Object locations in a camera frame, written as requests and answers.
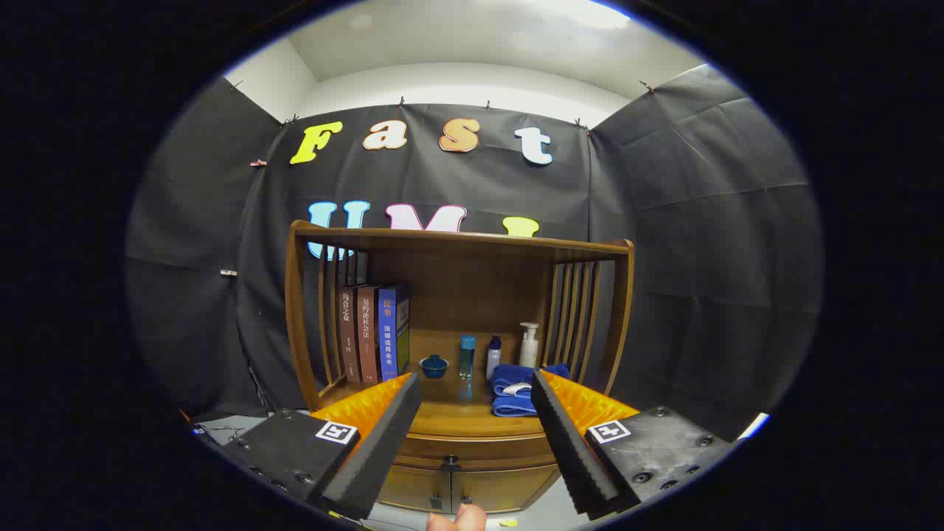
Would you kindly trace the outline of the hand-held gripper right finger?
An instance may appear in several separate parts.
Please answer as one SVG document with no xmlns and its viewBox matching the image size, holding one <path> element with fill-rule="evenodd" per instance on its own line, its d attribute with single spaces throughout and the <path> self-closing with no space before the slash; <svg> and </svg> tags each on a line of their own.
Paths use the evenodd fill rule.
<svg viewBox="0 0 944 531">
<path fill-rule="evenodd" d="M 580 514 L 603 517 L 678 490 L 734 445 L 665 406 L 638 410 L 539 370 L 530 400 Z"/>
</svg>

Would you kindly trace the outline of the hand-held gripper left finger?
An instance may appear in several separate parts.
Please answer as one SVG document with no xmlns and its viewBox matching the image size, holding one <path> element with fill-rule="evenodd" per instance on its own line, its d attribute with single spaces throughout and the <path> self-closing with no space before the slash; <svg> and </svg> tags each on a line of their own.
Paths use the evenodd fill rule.
<svg viewBox="0 0 944 531">
<path fill-rule="evenodd" d="M 283 411 L 223 444 L 223 456 L 317 510 L 369 516 L 421 404 L 409 373 L 316 412 Z"/>
</svg>

